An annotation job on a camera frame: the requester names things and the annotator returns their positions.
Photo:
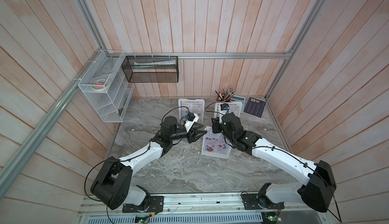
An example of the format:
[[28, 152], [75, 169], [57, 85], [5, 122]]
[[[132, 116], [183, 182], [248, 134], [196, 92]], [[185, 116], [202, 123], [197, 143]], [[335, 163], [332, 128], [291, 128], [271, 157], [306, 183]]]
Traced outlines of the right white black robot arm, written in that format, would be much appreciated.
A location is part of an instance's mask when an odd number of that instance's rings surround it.
[[331, 202], [336, 202], [336, 182], [327, 162], [315, 163], [275, 146], [259, 134], [243, 129], [240, 118], [234, 113], [221, 114], [211, 121], [213, 133], [221, 133], [233, 148], [263, 159], [297, 180], [281, 185], [265, 183], [256, 197], [261, 208], [277, 208], [291, 202], [303, 203], [317, 212], [326, 213]]

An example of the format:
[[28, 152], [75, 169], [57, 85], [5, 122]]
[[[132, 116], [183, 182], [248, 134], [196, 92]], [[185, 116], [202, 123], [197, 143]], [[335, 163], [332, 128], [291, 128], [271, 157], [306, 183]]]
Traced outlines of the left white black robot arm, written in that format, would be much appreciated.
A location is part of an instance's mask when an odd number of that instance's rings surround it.
[[187, 139], [188, 143], [193, 143], [207, 133], [200, 130], [203, 125], [198, 124], [197, 114], [188, 113], [184, 119], [184, 125], [181, 125], [176, 117], [166, 117], [145, 147], [125, 157], [109, 157], [100, 162], [102, 167], [90, 188], [95, 198], [89, 199], [102, 202], [111, 210], [121, 205], [130, 205], [138, 212], [150, 211], [151, 194], [139, 185], [131, 186], [132, 176], [152, 161], [167, 154], [174, 141]]

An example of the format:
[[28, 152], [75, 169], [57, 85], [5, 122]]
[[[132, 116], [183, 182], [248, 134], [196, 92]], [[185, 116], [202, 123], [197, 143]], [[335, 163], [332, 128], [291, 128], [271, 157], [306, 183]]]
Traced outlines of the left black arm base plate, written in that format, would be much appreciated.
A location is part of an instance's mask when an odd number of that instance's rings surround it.
[[139, 205], [124, 204], [123, 213], [159, 213], [163, 211], [164, 196], [150, 196]]

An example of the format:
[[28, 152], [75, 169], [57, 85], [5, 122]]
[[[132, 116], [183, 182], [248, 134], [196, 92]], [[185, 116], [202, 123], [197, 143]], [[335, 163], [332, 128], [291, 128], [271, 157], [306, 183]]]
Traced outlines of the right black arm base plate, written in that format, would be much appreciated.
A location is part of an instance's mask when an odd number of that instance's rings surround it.
[[284, 202], [274, 203], [269, 200], [265, 195], [249, 194], [247, 192], [242, 192], [240, 194], [240, 197], [243, 201], [245, 210], [280, 210], [285, 208]]

